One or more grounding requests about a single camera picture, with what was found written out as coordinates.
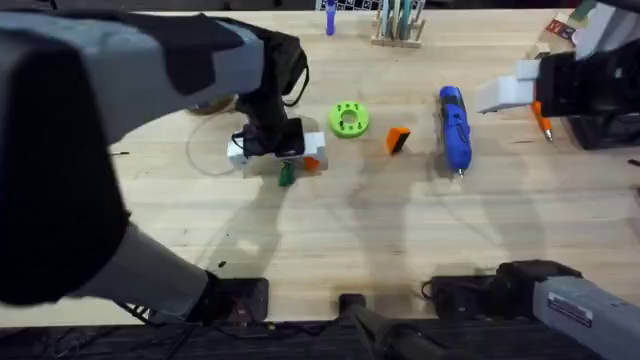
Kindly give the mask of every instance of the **label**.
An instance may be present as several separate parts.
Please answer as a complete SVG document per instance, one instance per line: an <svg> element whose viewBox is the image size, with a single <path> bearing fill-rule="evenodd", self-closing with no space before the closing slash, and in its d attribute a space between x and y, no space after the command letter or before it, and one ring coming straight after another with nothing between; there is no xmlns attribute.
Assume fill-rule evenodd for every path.
<svg viewBox="0 0 640 360"><path fill-rule="evenodd" d="M547 25L547 31L556 34L565 40L571 41L571 35L576 32L576 29L554 19L549 23L549 25Z"/></svg>
<svg viewBox="0 0 640 360"><path fill-rule="evenodd" d="M565 299L558 294L550 292L547 299L547 305L550 309L566 315L567 317L571 318L581 325L589 328L593 326L592 311L585 309L584 307L574 303L571 300Z"/></svg>

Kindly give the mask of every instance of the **wooden pen holder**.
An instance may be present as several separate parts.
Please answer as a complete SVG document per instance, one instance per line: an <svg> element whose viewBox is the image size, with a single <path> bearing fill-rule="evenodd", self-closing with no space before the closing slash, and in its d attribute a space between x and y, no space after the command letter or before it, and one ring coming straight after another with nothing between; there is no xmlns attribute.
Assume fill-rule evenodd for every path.
<svg viewBox="0 0 640 360"><path fill-rule="evenodd" d="M402 36L402 30L400 27L400 12L397 8L395 11L391 11L391 9L384 11L384 14L388 15L385 21L385 19L383 18L384 14L382 13L381 2L381 5L378 7L376 17L372 22L376 30L371 37L371 44L380 46L419 48L422 45L420 37L422 36L422 30L424 29L424 25L426 23L426 20L421 19L423 8L424 0L418 1L416 14L414 17L410 16L409 23L406 25L406 34L405 36ZM411 8L409 7L407 9L403 9L402 11L411 12Z"/></svg>

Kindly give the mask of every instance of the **green gear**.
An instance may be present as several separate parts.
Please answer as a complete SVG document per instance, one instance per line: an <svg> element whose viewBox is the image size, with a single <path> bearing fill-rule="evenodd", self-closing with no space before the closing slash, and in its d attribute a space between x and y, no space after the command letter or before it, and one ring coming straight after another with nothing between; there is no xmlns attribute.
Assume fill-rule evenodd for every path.
<svg viewBox="0 0 640 360"><path fill-rule="evenodd" d="M355 121L345 122L342 117L351 115ZM358 137L369 127L369 112L367 108L353 101L337 103L329 112L329 127L339 138Z"/></svg>

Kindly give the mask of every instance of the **blue screwdriver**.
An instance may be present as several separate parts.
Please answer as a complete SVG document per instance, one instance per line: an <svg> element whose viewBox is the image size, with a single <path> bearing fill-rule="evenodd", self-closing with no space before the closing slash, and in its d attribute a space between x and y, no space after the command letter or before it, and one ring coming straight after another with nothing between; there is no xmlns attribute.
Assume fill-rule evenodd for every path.
<svg viewBox="0 0 640 360"><path fill-rule="evenodd" d="M462 94L457 87L445 86L440 89L440 116L444 152L449 168L464 177L464 172L471 164L471 129Z"/></svg>

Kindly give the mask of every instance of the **wooden tabletop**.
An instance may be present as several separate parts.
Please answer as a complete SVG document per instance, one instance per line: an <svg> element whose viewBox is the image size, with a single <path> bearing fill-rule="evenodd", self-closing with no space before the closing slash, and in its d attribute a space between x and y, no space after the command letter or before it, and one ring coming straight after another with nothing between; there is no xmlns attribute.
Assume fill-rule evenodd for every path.
<svg viewBox="0 0 640 360"><path fill-rule="evenodd" d="M421 49L372 46L372 13L223 13L299 36L311 82L298 107L306 129L326 131L329 166L277 185L280 165L257 159L245 173L226 158L244 117L180 111L114 146L133 219L184 258L222 277L269 279L270 319L329 319L344 292L401 317L433 316L417 296L436 274L492 272L504 261L550 259L583 271L604 289L640 304L640 169L637 149L586 152L555 122L547 143L527 108L469 113L473 163L463 180L441 164L434 93L474 89L510 73L552 10L427 11ZM329 108L368 107L370 129L342 140ZM390 127L411 129L390 157ZM221 261L226 266L218 268ZM0 326L135 323L101 300L3 308Z"/></svg>

